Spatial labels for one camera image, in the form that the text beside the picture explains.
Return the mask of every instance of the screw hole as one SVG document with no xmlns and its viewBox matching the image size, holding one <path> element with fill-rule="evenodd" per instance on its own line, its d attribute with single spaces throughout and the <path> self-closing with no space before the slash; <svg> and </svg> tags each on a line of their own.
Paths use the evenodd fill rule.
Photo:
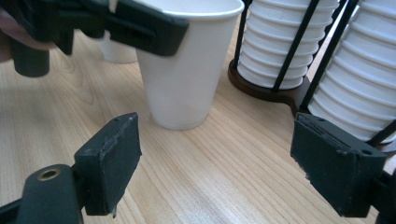
<svg viewBox="0 0 396 224">
<path fill-rule="evenodd" d="M 43 173 L 41 173 L 37 179 L 39 181 L 47 181 L 47 180 L 51 180 L 53 178 L 55 178 L 56 176 L 58 176 L 61 173 L 61 170 L 59 169 L 51 169 L 51 170 L 46 170 Z"/>
</svg>

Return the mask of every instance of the white paper cup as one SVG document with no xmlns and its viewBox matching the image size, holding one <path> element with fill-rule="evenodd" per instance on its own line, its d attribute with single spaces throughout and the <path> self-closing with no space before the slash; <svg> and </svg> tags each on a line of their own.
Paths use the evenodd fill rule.
<svg viewBox="0 0 396 224">
<path fill-rule="evenodd" d="M 349 67 L 343 66 L 340 62 L 334 62 L 332 66 L 329 67 L 326 75 L 340 80 L 340 82 L 350 89 L 360 92 L 361 95 L 370 95 L 382 99 L 383 101 L 396 104 L 396 89 L 381 85 L 379 82 L 374 83 L 372 80 L 365 78 L 363 74 L 347 70 L 348 68 Z"/>
<path fill-rule="evenodd" d="M 109 9 L 114 12 L 116 10 L 118 0 L 109 1 Z M 100 50 L 105 60 L 110 63 L 134 63 L 137 61 L 136 50 L 133 47 L 112 41 L 110 33 L 105 32 L 105 36 L 100 41 Z"/>
<path fill-rule="evenodd" d="M 349 45 L 341 45 L 337 48 L 333 60 L 337 61 L 337 63 L 341 64 L 349 71 L 361 74 L 371 82 L 395 89 L 395 69 L 361 57 L 361 54 L 354 51 Z"/>
<path fill-rule="evenodd" d="M 244 4 L 240 0 L 139 2 L 190 21 L 175 56 L 138 50 L 137 58 L 152 118 L 168 129 L 194 128 L 209 112 Z"/>
<path fill-rule="evenodd" d="M 271 50 L 260 49 L 259 46 L 256 46 L 254 43 L 248 42 L 245 39 L 242 45 L 242 53 L 248 55 L 250 58 L 256 59 L 256 61 L 266 62 L 273 65 L 277 65 L 282 67 L 285 62 L 287 54 L 278 54 L 272 52 Z M 309 55 L 295 55 L 290 62 L 290 68 L 292 67 L 300 67 L 300 66 L 308 66 L 313 61 L 313 56 Z"/>
<path fill-rule="evenodd" d="M 308 106 L 309 111 L 317 116 L 328 120 L 329 122 L 333 123 L 334 125 L 338 126 L 339 128 L 343 129 L 344 131 L 354 135 L 355 137 L 359 138 L 361 141 L 368 141 L 372 137 L 374 137 L 381 128 L 370 128 L 365 125 L 361 125 L 360 123 L 353 122 L 348 119 L 344 119 L 332 113 L 332 111 L 326 107 L 325 104 L 316 100 L 315 98 L 311 101 Z M 383 143 L 392 142 L 395 139 L 395 134 L 388 137 Z"/>
<path fill-rule="evenodd" d="M 354 50 L 362 58 L 396 69 L 396 62 L 393 60 L 396 55 L 396 37 L 395 41 L 388 42 L 381 36 L 361 30 L 352 23 L 345 34 L 343 45 Z"/>
<path fill-rule="evenodd" d="M 361 0 L 361 7 L 369 7 L 372 11 L 396 17 L 396 1 L 392 0 Z"/>
<path fill-rule="evenodd" d="M 363 2 L 352 20 L 355 25 L 366 29 L 367 33 L 381 35 L 393 41 L 396 39 L 396 10 L 393 10 L 392 17 Z"/>
<path fill-rule="evenodd" d="M 250 14 L 261 16 L 268 20 L 282 21 L 289 25 L 300 26 L 308 5 L 309 3 L 299 7 L 282 1 L 253 1 L 249 11 Z M 337 7 L 338 3 L 335 3 L 332 7 L 317 6 L 309 25 L 322 26 L 323 24 L 330 24 L 332 22 L 332 13 Z"/>
<path fill-rule="evenodd" d="M 268 20 L 261 16 L 256 16 L 254 14 L 250 14 L 247 19 L 247 24 L 254 25 L 260 27 L 266 32 L 273 35 L 280 35 L 287 38 L 294 38 L 297 34 L 300 24 L 287 24 L 281 21 L 272 21 Z M 323 24 L 321 26 L 310 26 L 307 27 L 303 39 L 315 39 L 320 38 L 325 35 L 324 29 L 329 25 L 329 23 Z"/>
<path fill-rule="evenodd" d="M 320 81 L 318 90 L 331 94 L 333 98 L 342 99 L 349 106 L 359 108 L 368 115 L 378 116 L 380 118 L 391 119 L 396 116 L 396 104 L 371 100 L 358 92 L 353 91 L 348 86 L 338 84 L 340 80 L 332 77 L 325 77 Z"/>
<path fill-rule="evenodd" d="M 237 70 L 245 80 L 257 86 L 270 89 L 274 87 L 280 68 L 268 64 L 256 63 L 246 55 L 241 54 Z M 281 90 L 289 90 L 300 86 L 303 83 L 304 76 L 301 76 L 301 74 L 305 74 L 306 71 L 307 67 L 288 69 L 279 88 Z"/>
<path fill-rule="evenodd" d="M 271 3 L 271 4 L 280 4 L 287 5 L 289 7 L 295 7 L 299 9 L 307 8 L 311 0 L 255 0 L 260 3 Z M 319 1 L 318 7 L 336 7 L 338 6 L 337 0 L 326 0 Z"/>
<path fill-rule="evenodd" d="M 248 24 L 244 33 L 244 38 L 250 38 L 251 43 L 256 43 L 264 49 L 270 49 L 272 52 L 279 54 L 288 54 L 291 43 L 294 38 L 285 38 L 279 35 L 273 35 L 260 30 L 253 24 Z M 302 40 L 296 50 L 296 54 L 313 54 L 318 51 L 318 42 L 321 38 Z"/>
<path fill-rule="evenodd" d="M 315 99 L 324 105 L 330 105 L 329 108 L 334 115 L 354 123 L 364 124 L 369 130 L 378 127 L 385 128 L 392 120 L 396 119 L 396 114 L 387 116 L 373 114 L 362 110 L 359 106 L 351 106 L 348 101 L 343 98 L 336 98 L 331 91 L 327 92 L 324 89 L 316 91 Z"/>
</svg>

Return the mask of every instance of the wood grain surface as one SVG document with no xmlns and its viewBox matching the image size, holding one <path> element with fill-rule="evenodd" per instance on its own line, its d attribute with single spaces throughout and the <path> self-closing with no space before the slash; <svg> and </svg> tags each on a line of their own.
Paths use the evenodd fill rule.
<svg viewBox="0 0 396 224">
<path fill-rule="evenodd" d="M 45 77 L 0 64 L 0 204 L 20 198 L 32 172 L 72 165 L 109 120 L 135 111 L 143 156 L 118 216 L 84 215 L 85 223 L 374 223 L 374 209 L 364 219 L 339 217 L 309 184 L 290 157 L 286 105 L 230 83 L 235 39 L 236 32 L 207 119 L 183 132 L 151 120 L 137 63 L 105 62 L 98 43 L 80 33 L 72 57 L 51 51 Z"/>
</svg>

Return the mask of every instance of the stack of cups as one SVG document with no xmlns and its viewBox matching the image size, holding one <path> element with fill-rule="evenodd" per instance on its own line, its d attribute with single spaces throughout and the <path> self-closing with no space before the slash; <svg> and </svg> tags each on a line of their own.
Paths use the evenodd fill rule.
<svg viewBox="0 0 396 224">
<path fill-rule="evenodd" d="M 310 0 L 253 1 L 237 67 L 244 79 L 264 88 L 274 87 L 309 3 Z M 303 83 L 313 54 L 318 51 L 318 42 L 325 36 L 324 29 L 332 23 L 332 13 L 338 5 L 337 0 L 319 1 L 281 90 Z"/>
<path fill-rule="evenodd" d="M 396 1 L 361 1 L 308 109 L 362 141 L 396 119 Z M 396 133 L 383 143 L 396 138 Z"/>
</svg>

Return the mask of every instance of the wooden table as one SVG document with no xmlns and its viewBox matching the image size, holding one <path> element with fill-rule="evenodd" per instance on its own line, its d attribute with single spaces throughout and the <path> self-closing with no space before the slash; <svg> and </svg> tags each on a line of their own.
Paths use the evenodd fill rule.
<svg viewBox="0 0 396 224">
<path fill-rule="evenodd" d="M 98 43 L 77 34 L 72 57 L 51 52 L 41 78 L 0 65 L 0 204 L 21 197 L 25 178 L 73 155 L 114 117 L 139 115 L 141 161 L 118 216 L 86 223 L 374 223 L 342 218 L 290 157 L 286 105 L 254 99 L 227 78 L 236 33 L 206 121 L 183 132 L 156 125 L 137 63 L 105 62 Z"/>
</svg>

